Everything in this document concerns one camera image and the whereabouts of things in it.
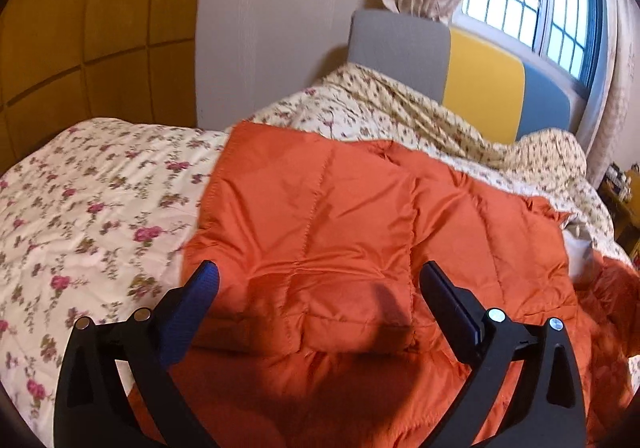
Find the grey yellow blue headboard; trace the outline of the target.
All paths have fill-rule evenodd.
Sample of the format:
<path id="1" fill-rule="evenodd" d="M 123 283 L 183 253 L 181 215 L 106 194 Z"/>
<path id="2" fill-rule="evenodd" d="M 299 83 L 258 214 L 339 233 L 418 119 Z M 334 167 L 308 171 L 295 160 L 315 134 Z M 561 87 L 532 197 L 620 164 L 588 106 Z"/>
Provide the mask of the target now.
<path id="1" fill-rule="evenodd" d="M 547 74 L 440 22 L 358 10 L 348 61 L 424 94 L 493 142 L 510 145 L 540 130 L 570 129 L 570 99 Z"/>

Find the orange quilted down jacket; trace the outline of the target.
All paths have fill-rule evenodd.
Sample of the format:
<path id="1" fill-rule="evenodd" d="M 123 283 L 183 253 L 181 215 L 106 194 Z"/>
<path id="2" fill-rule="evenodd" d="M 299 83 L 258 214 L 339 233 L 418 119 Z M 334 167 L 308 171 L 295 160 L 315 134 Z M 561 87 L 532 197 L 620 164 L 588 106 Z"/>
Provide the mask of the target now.
<path id="1" fill-rule="evenodd" d="M 434 261 L 514 320 L 566 323 L 596 442 L 631 397 L 639 276 L 598 256 L 572 280 L 565 218 L 393 141 L 242 123 L 183 250 L 220 290 L 171 376 L 224 447 L 414 447 L 469 373 L 418 290 Z"/>

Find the floral right curtain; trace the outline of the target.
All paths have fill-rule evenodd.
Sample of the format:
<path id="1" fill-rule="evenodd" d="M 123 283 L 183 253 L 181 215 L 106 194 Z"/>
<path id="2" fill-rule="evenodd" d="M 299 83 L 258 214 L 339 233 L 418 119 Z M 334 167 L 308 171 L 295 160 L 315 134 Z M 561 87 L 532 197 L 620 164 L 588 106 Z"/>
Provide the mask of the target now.
<path id="1" fill-rule="evenodd" d="M 603 21 L 596 73 L 578 126 L 590 185 L 599 186 L 613 160 L 626 122 L 639 51 L 636 0 L 603 0 Z"/>

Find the floral quilted bedspread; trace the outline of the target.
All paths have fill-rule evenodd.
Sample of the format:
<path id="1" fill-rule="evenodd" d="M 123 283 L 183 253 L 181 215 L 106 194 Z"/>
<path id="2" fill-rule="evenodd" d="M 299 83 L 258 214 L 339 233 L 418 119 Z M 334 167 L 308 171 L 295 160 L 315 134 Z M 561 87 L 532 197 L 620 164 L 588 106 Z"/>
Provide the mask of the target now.
<path id="1" fill-rule="evenodd" d="M 513 143 L 484 139 L 460 116 L 397 80 L 345 65 L 254 115 L 341 141 L 393 140 L 460 173 L 570 214 L 620 266 L 629 257 L 565 131 Z M 178 282 L 223 131 L 89 119 L 1 178 L 1 382 L 29 431 L 53 442 L 54 394 L 70 328 L 153 304 Z"/>

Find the wooden bedside table with clutter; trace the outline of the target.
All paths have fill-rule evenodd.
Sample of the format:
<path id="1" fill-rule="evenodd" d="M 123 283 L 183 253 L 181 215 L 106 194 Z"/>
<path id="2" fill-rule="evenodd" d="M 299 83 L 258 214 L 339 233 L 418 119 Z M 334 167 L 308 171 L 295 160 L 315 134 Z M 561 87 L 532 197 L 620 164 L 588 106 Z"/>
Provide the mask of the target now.
<path id="1" fill-rule="evenodd" d="M 639 269 L 639 166 L 623 171 L 615 163 L 608 166 L 598 193 L 611 215 L 614 240 Z"/>

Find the window with grille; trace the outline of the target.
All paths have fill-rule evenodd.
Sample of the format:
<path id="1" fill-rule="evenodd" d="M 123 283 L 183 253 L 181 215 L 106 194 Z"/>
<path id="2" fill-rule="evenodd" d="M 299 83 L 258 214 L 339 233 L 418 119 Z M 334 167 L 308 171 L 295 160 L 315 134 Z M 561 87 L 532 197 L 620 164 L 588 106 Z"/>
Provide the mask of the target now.
<path id="1" fill-rule="evenodd" d="M 454 23 L 524 56 L 587 99 L 603 9 L 604 0 L 462 0 Z"/>

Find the wooden wardrobe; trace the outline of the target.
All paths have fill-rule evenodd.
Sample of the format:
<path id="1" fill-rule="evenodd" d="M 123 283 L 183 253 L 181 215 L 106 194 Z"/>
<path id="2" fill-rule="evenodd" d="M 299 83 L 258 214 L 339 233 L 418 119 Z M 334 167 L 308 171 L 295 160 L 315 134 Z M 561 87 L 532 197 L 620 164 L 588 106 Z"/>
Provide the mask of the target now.
<path id="1" fill-rule="evenodd" d="M 1 12 L 1 165 L 93 117 L 196 123 L 198 0 L 9 0 Z"/>

